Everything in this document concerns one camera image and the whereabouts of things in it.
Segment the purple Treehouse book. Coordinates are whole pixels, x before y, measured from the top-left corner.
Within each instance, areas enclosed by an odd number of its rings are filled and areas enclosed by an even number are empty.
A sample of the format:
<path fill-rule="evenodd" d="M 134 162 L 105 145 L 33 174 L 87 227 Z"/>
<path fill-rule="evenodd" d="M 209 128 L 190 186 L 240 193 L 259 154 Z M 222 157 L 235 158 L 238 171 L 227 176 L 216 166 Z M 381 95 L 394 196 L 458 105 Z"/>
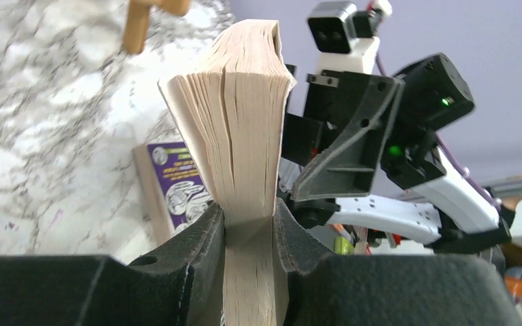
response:
<path fill-rule="evenodd" d="M 211 194 L 184 142 L 148 143 L 132 150 L 157 245 L 192 225 Z"/>

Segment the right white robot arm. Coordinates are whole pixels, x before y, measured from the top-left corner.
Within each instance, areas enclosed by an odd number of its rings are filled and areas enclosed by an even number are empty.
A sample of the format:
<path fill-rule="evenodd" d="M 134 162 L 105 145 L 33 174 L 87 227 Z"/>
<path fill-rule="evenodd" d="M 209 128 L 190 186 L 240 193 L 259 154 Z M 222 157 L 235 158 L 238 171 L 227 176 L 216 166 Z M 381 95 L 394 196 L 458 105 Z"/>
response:
<path fill-rule="evenodd" d="M 474 109 L 443 53 L 394 75 L 373 75 L 327 56 L 304 113 L 287 114 L 282 198 L 305 228 L 341 223 L 391 234 L 437 253 L 474 254 L 510 242 L 502 205 L 474 183 L 437 132 Z"/>

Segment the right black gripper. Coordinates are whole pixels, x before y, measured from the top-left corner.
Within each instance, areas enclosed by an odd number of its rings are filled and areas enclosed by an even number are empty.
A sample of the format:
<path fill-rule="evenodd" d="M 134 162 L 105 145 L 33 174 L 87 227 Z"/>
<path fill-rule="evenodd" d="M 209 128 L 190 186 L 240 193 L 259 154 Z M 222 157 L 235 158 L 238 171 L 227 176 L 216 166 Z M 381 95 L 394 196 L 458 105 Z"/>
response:
<path fill-rule="evenodd" d="M 302 115 L 287 113 L 283 158 L 305 166 L 298 202 L 367 196 L 392 131 L 404 82 L 348 71 L 308 74 Z"/>

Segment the floral purple book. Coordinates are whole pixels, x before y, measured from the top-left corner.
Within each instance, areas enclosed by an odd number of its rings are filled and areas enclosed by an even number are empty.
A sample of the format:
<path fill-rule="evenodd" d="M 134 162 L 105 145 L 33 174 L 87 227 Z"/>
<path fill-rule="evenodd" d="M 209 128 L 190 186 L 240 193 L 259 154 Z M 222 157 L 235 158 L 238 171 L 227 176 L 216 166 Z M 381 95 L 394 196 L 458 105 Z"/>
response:
<path fill-rule="evenodd" d="M 247 19 L 158 87 L 205 187 L 224 213 L 228 325 L 280 325 L 273 216 L 285 104 L 296 80 L 279 23 Z"/>

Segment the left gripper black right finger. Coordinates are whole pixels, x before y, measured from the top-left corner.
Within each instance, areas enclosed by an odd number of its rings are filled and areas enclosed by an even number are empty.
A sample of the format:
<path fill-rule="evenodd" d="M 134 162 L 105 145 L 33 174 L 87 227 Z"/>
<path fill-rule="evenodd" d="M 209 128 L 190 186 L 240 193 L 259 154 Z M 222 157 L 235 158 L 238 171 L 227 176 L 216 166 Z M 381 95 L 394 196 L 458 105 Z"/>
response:
<path fill-rule="evenodd" d="M 496 269 L 466 255 L 338 255 L 282 200 L 273 217 L 279 325 L 520 325 Z"/>

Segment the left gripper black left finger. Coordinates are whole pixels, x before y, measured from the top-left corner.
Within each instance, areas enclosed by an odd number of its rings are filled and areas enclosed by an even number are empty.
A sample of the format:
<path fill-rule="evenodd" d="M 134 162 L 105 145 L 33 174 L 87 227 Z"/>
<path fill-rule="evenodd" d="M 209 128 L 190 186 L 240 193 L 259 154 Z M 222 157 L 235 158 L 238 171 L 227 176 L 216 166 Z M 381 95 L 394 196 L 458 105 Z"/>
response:
<path fill-rule="evenodd" d="M 122 264 L 108 255 L 0 256 L 0 325 L 219 325 L 223 212 Z"/>

